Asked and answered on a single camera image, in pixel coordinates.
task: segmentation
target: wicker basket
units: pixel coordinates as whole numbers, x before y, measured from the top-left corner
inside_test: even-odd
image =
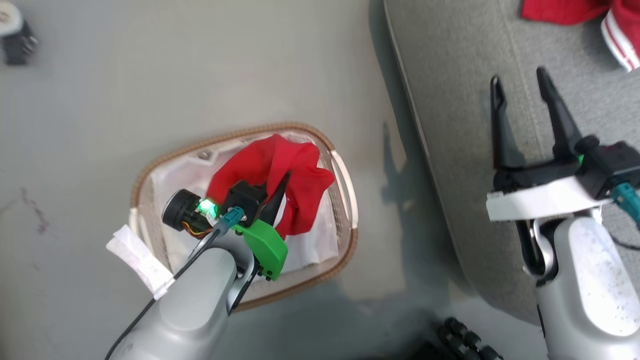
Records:
[[[238,310],[264,305],[327,281],[337,275],[351,259],[358,238],[358,206],[347,168],[331,141],[313,127],[298,123],[255,127],[216,136],[156,159],[145,167],[132,191],[129,225],[145,240],[158,260],[168,266],[166,242],[161,231],[164,225],[161,214],[158,213],[157,206],[154,204],[154,185],[150,176],[154,169],[183,156],[198,156],[203,152],[215,151],[229,142],[242,140],[249,143],[283,133],[295,133],[313,142],[320,150],[320,166],[330,170],[336,178],[329,187],[328,193],[335,218],[335,236],[339,254],[320,264],[284,273],[277,281],[254,282],[244,295]]]

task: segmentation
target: gray couch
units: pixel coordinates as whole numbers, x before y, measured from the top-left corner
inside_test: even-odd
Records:
[[[538,323],[534,283],[522,270],[513,224],[485,210],[492,186],[489,81],[500,74],[509,119],[528,161],[551,158],[554,143],[536,67],[547,67],[582,134],[640,147],[640,70],[627,73],[609,52],[598,19],[561,27],[522,20],[522,0],[387,1],[415,120],[458,259],[481,296]],[[630,219],[604,209],[607,228],[638,243]],[[640,290],[640,253],[620,249]]]

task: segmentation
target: brown woven rim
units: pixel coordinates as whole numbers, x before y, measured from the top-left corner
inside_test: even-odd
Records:
[[[283,122],[280,124],[258,126],[258,127],[252,127],[250,129],[234,131],[232,133],[227,133],[221,136],[214,136],[207,140],[203,140],[193,145],[183,147],[179,150],[170,152],[166,155],[156,158],[154,161],[151,161],[151,163],[149,163],[142,170],[142,172],[136,179],[136,182],[133,186],[133,190],[131,192],[131,202],[130,202],[131,208],[138,207],[138,202],[140,201],[140,190],[142,189],[142,184],[144,183],[147,176],[151,173],[151,171],[155,169],[158,165],[166,161],[169,161],[171,159],[177,158],[179,156],[196,151],[202,147],[211,146],[219,142],[224,142],[224,141],[238,138],[241,136],[256,135],[260,133],[267,133],[267,132],[273,132],[273,131],[286,131],[286,130],[300,130],[300,131],[305,131],[307,133],[310,133],[315,137],[317,137],[318,139],[320,139],[320,141],[322,141],[324,146],[326,146],[326,148],[329,149],[329,151],[335,150],[335,147],[333,146],[331,141],[329,141],[329,139],[324,134],[322,134],[320,130],[299,122]],[[300,284],[291,286],[290,288],[287,288],[285,290],[278,291],[277,293],[273,293],[271,295],[267,295],[259,299],[240,303],[236,311],[249,310],[249,309],[253,309],[254,307],[258,307],[264,304],[268,304],[270,302],[274,302],[276,300],[284,299],[286,297],[299,293],[306,288],[310,288],[311,286],[321,284],[322,282],[325,282],[331,279],[332,277],[336,276],[340,271],[342,271],[342,269],[345,266],[347,266],[347,263],[349,263],[349,260],[351,260],[351,257],[353,256],[353,252],[356,249],[357,242],[358,242],[358,229],[352,229],[351,239],[349,241],[349,247],[347,247],[347,251],[345,255],[342,257],[342,259],[340,259],[340,261],[334,267],[321,273],[316,277],[313,277],[305,282],[301,282]]]

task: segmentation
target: green led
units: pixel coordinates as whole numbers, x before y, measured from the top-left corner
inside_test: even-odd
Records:
[[[198,209],[200,210],[201,213],[208,213],[212,210],[215,210],[215,204],[213,202],[211,202],[211,200],[209,199],[204,199],[203,201],[200,201],[200,203],[198,204]]]

